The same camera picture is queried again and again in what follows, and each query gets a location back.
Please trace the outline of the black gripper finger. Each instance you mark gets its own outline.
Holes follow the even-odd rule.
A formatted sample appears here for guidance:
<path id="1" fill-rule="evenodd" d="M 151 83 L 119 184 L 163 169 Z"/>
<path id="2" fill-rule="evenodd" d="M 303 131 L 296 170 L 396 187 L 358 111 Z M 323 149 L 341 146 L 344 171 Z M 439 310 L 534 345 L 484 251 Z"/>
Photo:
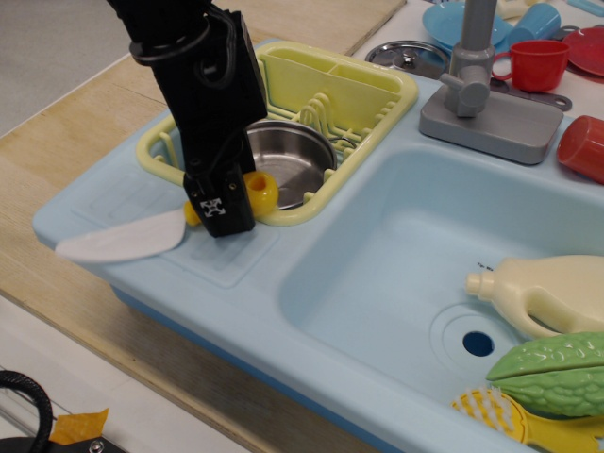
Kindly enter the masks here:
<path id="1" fill-rule="evenodd" d="M 243 173 L 238 163 L 192 175 L 183 187 L 207 232 L 214 238 L 244 233 L 255 227 Z"/>

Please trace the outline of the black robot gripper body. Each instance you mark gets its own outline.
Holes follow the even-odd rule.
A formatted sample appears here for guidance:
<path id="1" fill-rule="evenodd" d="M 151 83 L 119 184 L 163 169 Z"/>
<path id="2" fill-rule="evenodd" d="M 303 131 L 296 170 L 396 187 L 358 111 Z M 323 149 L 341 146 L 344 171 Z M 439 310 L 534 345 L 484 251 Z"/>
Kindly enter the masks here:
<path id="1" fill-rule="evenodd" d="M 112 1 L 135 61 L 151 69 L 180 132 L 188 176 L 253 168 L 247 126 L 266 113 L 243 16 L 211 1 Z"/>

